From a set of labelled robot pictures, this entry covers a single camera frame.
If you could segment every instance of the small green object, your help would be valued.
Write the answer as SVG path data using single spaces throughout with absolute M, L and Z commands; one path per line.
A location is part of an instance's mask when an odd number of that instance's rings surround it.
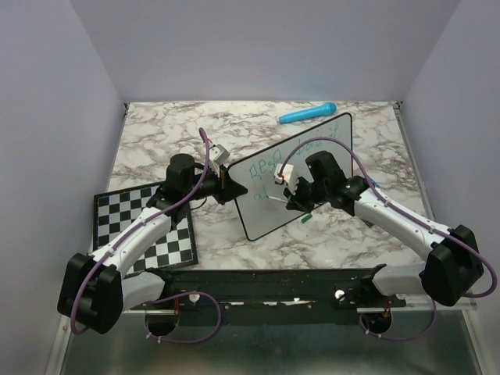
M 302 223 L 305 223 L 307 220 L 309 220 L 312 217 L 313 217 L 313 215 L 311 215 L 311 214 L 302 217 Z

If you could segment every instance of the black whiteboard frame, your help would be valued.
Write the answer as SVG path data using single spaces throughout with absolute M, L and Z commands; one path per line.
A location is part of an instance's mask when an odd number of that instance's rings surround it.
M 307 132 L 309 132 L 309 131 L 311 131 L 311 130 L 314 130 L 314 129 L 316 129 L 317 127 L 321 127 L 321 126 L 323 126 L 323 125 L 325 125 L 325 124 L 329 123 L 330 121 L 336 120 L 336 119 L 338 119 L 339 117 L 342 117 L 342 116 L 345 116 L 345 115 L 347 115 L 347 116 L 349 116 L 349 117 L 351 118 L 351 144 L 350 144 L 350 146 L 351 146 L 351 149 L 352 149 L 352 114 L 351 114 L 351 113 L 349 113 L 349 112 L 344 112 L 344 113 L 341 113 L 341 114 L 340 114 L 340 115 L 338 115 L 338 116 L 335 116 L 335 117 L 332 117 L 331 119 L 328 119 L 328 120 L 326 120 L 326 121 L 323 121 L 322 123 L 319 123 L 318 125 L 315 125 L 314 127 L 310 127 L 309 129 L 306 129 L 306 130 L 304 130 L 304 131 L 301 131 L 300 133 L 297 133 L 296 135 L 293 135 L 293 136 L 291 136 L 291 137 L 288 137 L 288 138 L 284 139 L 283 141 L 279 141 L 279 142 L 277 142 L 277 143 L 275 143 L 275 144 L 273 144 L 273 145 L 271 145 L 271 146 L 269 146 L 269 147 L 266 147 L 266 148 L 264 148 L 264 149 L 262 149 L 262 150 L 260 150 L 260 151 L 257 151 L 257 152 L 256 152 L 256 153 L 254 153 L 254 154 L 251 154 L 251 155 L 249 155 L 249 156 L 245 156 L 243 159 L 239 159 L 238 161 L 231 163 L 231 164 L 227 167 L 227 173 L 229 174 L 229 170 L 231 169 L 231 167 L 232 167 L 232 166 L 237 165 L 238 163 L 241 163 L 241 162 L 244 162 L 244 161 L 245 161 L 245 160 L 247 160 L 247 159 L 253 158 L 253 157 L 255 157 L 255 156 L 257 156 L 257 155 L 259 155 L 259 154 L 261 154 L 261 153 L 263 153 L 263 152 L 265 152 L 265 151 L 267 151 L 267 150 L 269 150 L 270 148 L 273 148 L 273 147 L 276 147 L 276 146 L 278 146 L 278 145 L 281 145 L 282 143 L 284 143 L 284 142 L 288 142 L 288 141 L 290 141 L 291 139 L 294 139 L 294 138 L 296 138 L 296 137 L 300 137 L 300 136 L 301 136 L 301 135 L 303 135 L 304 133 L 307 133 Z M 354 165 L 353 165 L 352 156 L 351 156 L 351 177 L 352 177 L 353 175 L 354 175 Z M 279 227 L 276 227 L 276 228 L 274 228 L 274 229 L 270 230 L 269 232 L 267 232 L 267 233 L 263 234 L 262 236 L 257 237 L 257 238 L 254 238 L 254 239 L 252 240 L 252 239 L 250 239 L 250 238 L 248 237 L 247 228 L 245 227 L 245 223 L 243 222 L 243 216 L 241 215 L 241 211 L 240 211 L 240 207 L 239 207 L 239 205 L 238 205 L 238 201 L 235 199 L 235 200 L 234 200 L 234 202 L 236 203 L 237 214 L 240 216 L 240 221 L 241 221 L 241 225 L 243 226 L 243 230 L 245 231 L 245 236 L 246 236 L 247 240 L 249 240 L 250 242 L 257 241 L 257 240 L 259 240 L 260 238 L 262 238 L 262 237 L 266 236 L 267 234 L 269 234 L 269 233 L 271 233 L 271 232 L 274 232 L 276 229 L 280 229 L 281 227 L 284 227 L 285 225 L 287 225 L 287 224 L 291 223 L 292 221 L 297 220 L 300 216 L 305 215 L 303 212 L 298 212 L 298 215 L 297 215 L 294 219 L 292 219 L 292 220 L 290 220 L 290 221 L 287 221 L 286 223 L 281 224 Z

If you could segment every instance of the whiteboard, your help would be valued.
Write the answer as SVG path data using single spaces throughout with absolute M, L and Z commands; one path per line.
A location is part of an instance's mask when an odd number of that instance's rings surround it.
M 247 194 L 235 199 L 248 240 L 255 241 L 304 214 L 299 211 L 289 211 L 283 202 L 267 197 L 285 199 L 284 187 L 274 183 L 273 174 L 276 165 L 282 163 L 300 143 L 315 137 L 335 138 L 352 148 L 351 114 L 342 113 L 229 166 L 230 178 L 248 189 Z M 322 150 L 331 152 L 345 176 L 352 177 L 351 155 L 340 145 L 329 141 L 314 141 L 301 147 L 289 163 L 294 165 L 300 177 L 313 181 L 305 164 L 305 158 Z

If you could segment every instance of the chessboard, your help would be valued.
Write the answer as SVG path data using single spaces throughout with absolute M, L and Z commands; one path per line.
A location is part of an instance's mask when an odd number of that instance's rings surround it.
M 146 202 L 161 183 L 147 184 L 94 197 L 93 249 L 107 245 L 139 217 Z M 191 211 L 176 230 L 152 245 L 130 268 L 127 275 L 147 268 L 173 270 L 198 264 Z

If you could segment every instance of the marble table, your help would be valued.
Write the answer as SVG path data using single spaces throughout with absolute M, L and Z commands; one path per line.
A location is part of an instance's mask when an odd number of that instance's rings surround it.
M 325 118 L 281 125 L 285 113 L 322 102 L 132 103 L 109 190 L 161 181 L 179 152 L 204 160 L 198 128 L 230 152 L 230 162 L 308 129 Z M 370 176 L 391 198 L 424 214 L 415 173 L 387 102 L 337 102 L 337 113 L 353 117 L 353 148 Z M 355 174 L 359 169 L 355 165 Z M 378 227 L 324 205 L 307 223 L 300 220 L 250 242 L 234 202 L 213 198 L 193 212 L 199 264 L 194 270 L 321 269 L 419 262 L 417 255 Z

